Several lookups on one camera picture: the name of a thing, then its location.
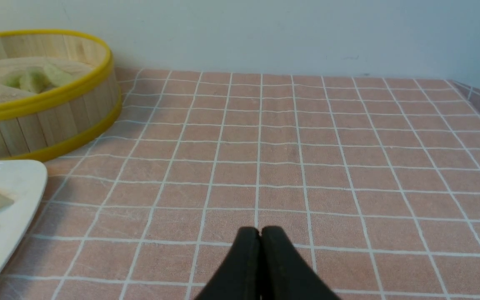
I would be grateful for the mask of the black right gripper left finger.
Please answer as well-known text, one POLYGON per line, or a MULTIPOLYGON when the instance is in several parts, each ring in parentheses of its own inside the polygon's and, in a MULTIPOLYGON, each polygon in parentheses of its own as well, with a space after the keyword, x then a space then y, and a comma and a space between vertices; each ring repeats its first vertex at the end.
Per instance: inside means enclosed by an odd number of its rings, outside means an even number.
POLYGON ((241 227, 217 271, 197 295, 197 300, 259 300, 257 288, 259 232, 241 227))

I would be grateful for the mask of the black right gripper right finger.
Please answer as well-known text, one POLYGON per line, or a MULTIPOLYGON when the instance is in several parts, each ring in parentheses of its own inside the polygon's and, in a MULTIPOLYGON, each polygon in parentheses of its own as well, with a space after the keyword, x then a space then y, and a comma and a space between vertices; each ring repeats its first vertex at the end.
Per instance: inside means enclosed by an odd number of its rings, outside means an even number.
POLYGON ((264 252, 262 300, 339 300, 278 226, 262 229, 264 252))

